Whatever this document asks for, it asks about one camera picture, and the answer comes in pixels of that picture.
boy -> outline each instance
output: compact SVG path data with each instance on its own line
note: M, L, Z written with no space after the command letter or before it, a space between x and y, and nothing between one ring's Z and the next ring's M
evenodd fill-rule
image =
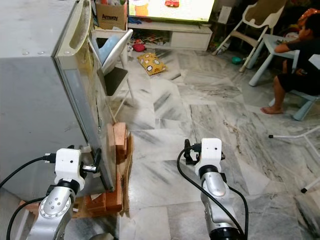
M284 73L277 75L273 81L274 105L261 108L265 114L282 114L285 95L291 90L309 95L320 95L320 70L309 62L313 54L320 55L320 13L308 17L299 32L298 40L280 44L274 49L276 53L293 50L300 50L298 70L292 74L289 70L286 71L284 64Z

refrigerator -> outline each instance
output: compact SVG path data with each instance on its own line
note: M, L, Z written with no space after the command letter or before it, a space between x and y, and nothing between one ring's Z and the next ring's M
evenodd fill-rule
M0 1L0 181L22 164L74 145L99 173L88 173L79 196L113 191L116 156L90 0ZM3 187L22 200L43 197L55 166L22 169Z

black cable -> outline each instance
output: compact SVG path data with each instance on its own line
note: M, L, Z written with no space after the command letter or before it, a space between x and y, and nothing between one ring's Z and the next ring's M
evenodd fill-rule
M15 212L13 213L13 215L12 215L10 221L9 221L8 229L7 229L7 231L6 231L6 240L10 240L11 228L12 228L12 225L13 225L13 223L14 223L14 220L15 220L17 214L19 213L19 211L20 211L21 209L23 209L25 206L27 206L27 205L29 205L29 204L33 204L33 203L39 202L39 201L42 201L42 200L45 199L45 198L46 198L46 197L44 196L44 197L40 197L40 198L37 198L37 199L33 199L33 200L30 200L30 201L27 201L27 202L25 202L24 204L22 204L21 206L19 206L19 207L15 210Z
M30 164L33 164L37 161L40 161L40 160L45 160L45 157L38 157L36 159L33 159L25 164L23 164L21 167L19 167L17 170L15 170L13 173L11 173L9 176L7 176L1 183L0 183L0 189L2 188L2 186L10 179L12 178L17 172L19 172L21 169L25 168L26 166L30 165Z
M187 148L183 149L177 160L176 160L176 166L178 168L179 173L187 180L189 181L193 186L195 186L197 189L199 189L201 192L203 192L203 194L205 194L209 199L211 199L219 208L221 208L225 214L227 214L227 216L233 221L233 223L236 225L236 227L238 228L240 234L242 235L242 237L245 237L244 231L242 230L240 224L237 222L237 220L234 218L234 216L232 216L232 214L218 201L216 200L210 193L208 193L206 190L204 190L201 186L199 186L196 182L194 182L191 178L189 178L187 175L185 175L185 173L181 170L180 167L180 158L182 156L182 154L187 150Z
M238 190L235 190L234 188L230 187L228 185L229 189L233 192L235 192L236 194L238 194L243 201L244 204L244 212L245 212L245 219L244 219L244 239L248 239L248 229L249 229L249 209L248 209L248 204L247 201L245 199L245 197L242 195L241 192L239 192Z

television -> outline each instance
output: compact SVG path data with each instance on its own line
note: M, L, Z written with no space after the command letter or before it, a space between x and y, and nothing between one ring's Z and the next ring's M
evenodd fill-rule
M208 22L215 0L129 0L129 15Z

tv stand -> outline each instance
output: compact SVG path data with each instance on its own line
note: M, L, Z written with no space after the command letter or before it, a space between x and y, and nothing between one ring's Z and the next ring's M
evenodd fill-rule
M146 29L169 31L169 42L164 45L146 43L146 48L180 49L206 51L211 39L212 31L209 27L195 24L179 24L169 22L145 22L141 24L128 23L130 29Z

